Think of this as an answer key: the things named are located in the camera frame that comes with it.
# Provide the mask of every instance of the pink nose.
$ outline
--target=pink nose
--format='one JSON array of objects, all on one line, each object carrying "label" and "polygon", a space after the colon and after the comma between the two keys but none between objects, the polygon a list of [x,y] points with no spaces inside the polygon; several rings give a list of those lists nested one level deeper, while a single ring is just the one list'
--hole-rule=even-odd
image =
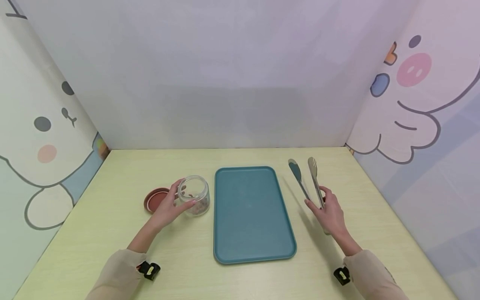
[{"label": "pink nose", "polygon": [[432,68],[432,59],[427,53],[416,53],[407,58],[398,68],[396,81],[404,87],[419,84]]},{"label": "pink nose", "polygon": [[44,145],[37,153],[37,159],[42,164],[47,164],[55,159],[57,156],[57,149],[54,145]]}]

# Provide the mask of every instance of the glass jar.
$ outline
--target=glass jar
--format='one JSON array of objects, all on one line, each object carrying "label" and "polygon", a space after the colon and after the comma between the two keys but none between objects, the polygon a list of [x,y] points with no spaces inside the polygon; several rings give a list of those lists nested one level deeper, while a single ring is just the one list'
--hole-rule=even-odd
[{"label": "glass jar", "polygon": [[180,205],[194,200],[196,204],[185,211],[190,216],[200,216],[207,212],[210,207],[210,193],[208,183],[203,177],[191,175],[186,177],[178,187]]}]

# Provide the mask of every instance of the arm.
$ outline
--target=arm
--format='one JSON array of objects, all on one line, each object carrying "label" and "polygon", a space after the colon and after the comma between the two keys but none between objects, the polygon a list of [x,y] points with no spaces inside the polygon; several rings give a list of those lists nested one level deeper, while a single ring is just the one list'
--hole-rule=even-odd
[{"label": "arm", "polygon": [[320,189],[325,192],[325,209],[309,200],[305,203],[342,249],[346,256],[343,262],[360,294],[366,300],[408,300],[382,262],[369,250],[363,250],[350,235],[336,196],[326,187]]},{"label": "arm", "polygon": [[178,207],[174,205],[175,192],[180,182],[181,180],[178,180],[172,184],[168,195],[138,231],[127,249],[115,252],[107,260],[86,300],[130,299],[143,278],[143,275],[137,271],[137,266],[146,260],[146,252],[156,235],[181,213],[195,205],[194,201]]}]

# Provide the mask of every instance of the metal tongs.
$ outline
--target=metal tongs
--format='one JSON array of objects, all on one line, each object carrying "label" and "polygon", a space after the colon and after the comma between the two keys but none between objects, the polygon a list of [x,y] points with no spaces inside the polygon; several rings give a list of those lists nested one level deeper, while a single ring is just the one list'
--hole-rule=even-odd
[{"label": "metal tongs", "polygon": [[[299,185],[300,185],[300,188],[302,190],[302,192],[305,194],[305,197],[311,201],[311,198],[310,196],[308,195],[307,193],[307,189],[306,187],[304,186],[304,183],[302,181],[302,178],[301,178],[301,171],[300,171],[300,167],[299,165],[297,164],[297,162],[293,159],[289,159],[288,160],[288,166],[290,167],[290,170],[292,171],[293,175],[295,176],[295,179],[298,181]],[[324,202],[324,198],[322,197],[322,191],[320,190],[320,188],[318,187],[318,180],[317,180],[317,161],[315,160],[315,158],[313,157],[310,157],[308,159],[308,168],[310,169],[310,174],[312,176],[312,180],[313,180],[313,184],[315,185],[315,190],[317,191],[317,196],[320,200],[320,208],[321,209],[325,209],[325,202]],[[328,231],[326,231],[324,229],[324,234],[326,235],[330,235],[330,233]]]}]

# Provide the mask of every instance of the beige sleeve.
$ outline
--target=beige sleeve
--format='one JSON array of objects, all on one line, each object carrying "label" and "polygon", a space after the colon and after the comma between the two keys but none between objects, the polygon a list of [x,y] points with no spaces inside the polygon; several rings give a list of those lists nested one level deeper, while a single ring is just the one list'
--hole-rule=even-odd
[{"label": "beige sleeve", "polygon": [[128,300],[143,275],[137,266],[146,260],[145,253],[119,250],[108,260],[86,300]]},{"label": "beige sleeve", "polygon": [[408,300],[390,272],[369,250],[347,256],[343,262],[365,300]]}]

